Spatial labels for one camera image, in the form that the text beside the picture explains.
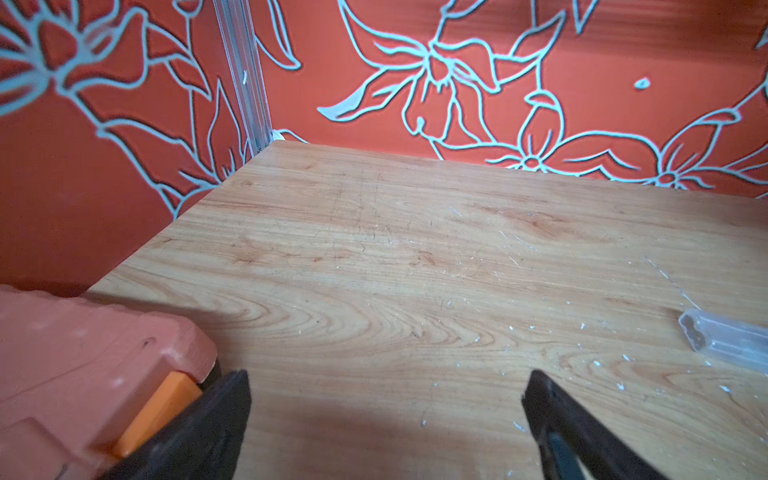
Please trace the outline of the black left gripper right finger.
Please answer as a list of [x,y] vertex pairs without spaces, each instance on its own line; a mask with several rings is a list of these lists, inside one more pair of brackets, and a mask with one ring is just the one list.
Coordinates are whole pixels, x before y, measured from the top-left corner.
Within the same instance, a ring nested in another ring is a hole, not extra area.
[[665,477],[599,422],[544,371],[531,372],[521,403],[545,479]]

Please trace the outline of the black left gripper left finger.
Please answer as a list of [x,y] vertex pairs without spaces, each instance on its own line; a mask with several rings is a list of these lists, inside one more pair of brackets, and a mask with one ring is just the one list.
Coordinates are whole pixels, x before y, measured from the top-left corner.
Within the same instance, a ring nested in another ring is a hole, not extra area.
[[101,477],[229,480],[237,467],[251,402],[248,373],[229,372]]

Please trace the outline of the clear battery box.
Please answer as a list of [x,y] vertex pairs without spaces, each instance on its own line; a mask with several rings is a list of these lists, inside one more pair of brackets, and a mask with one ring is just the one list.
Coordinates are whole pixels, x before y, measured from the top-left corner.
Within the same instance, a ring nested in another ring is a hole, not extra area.
[[691,348],[749,370],[767,373],[767,329],[699,309],[682,313],[678,323]]

